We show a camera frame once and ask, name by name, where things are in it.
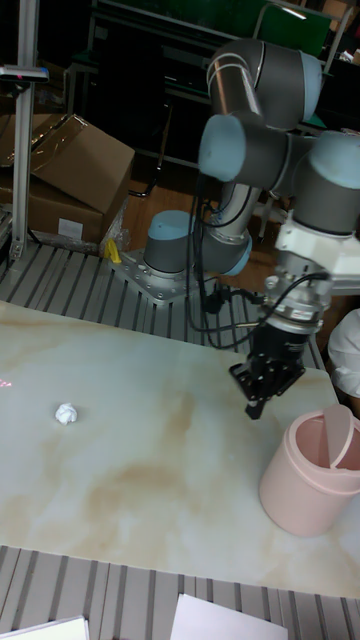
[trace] green panel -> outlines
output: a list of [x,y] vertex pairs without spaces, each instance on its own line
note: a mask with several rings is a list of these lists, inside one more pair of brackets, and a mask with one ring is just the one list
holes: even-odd
[[261,23],[259,39],[318,57],[330,27],[329,18],[312,14],[301,20],[279,7],[269,6]]
[[[130,7],[239,37],[252,36],[266,0],[119,0]],[[265,11],[259,38],[318,56],[330,20],[307,14],[300,20],[279,7]]]

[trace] white marble surface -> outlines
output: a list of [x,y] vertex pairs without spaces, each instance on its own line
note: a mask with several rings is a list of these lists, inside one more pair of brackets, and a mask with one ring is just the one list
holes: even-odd
[[[327,375],[308,370],[252,422],[238,361],[0,303],[0,543],[360,597],[359,500],[305,540],[257,494],[288,424],[334,402]],[[63,402],[79,413],[66,427]]]

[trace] metal frame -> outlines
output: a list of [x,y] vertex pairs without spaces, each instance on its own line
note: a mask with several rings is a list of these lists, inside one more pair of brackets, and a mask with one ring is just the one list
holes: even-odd
[[[20,0],[18,66],[35,67],[39,24],[39,0]],[[26,249],[30,183],[31,133],[34,84],[16,100],[14,200],[10,256],[20,259]]]

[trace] pink cup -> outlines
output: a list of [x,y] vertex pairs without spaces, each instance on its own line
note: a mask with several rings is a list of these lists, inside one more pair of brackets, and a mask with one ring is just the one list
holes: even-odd
[[285,431],[260,482],[266,513],[297,536],[318,536],[360,493],[360,421],[337,468],[330,469],[324,414],[300,416]]

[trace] white sheet of paper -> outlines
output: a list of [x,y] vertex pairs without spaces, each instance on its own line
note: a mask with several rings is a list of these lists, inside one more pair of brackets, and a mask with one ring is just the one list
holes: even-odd
[[170,640],[288,640],[287,629],[191,596],[179,596]]
[[15,636],[24,640],[89,640],[89,625],[83,616],[71,620],[55,620],[37,627],[2,634],[0,640]]

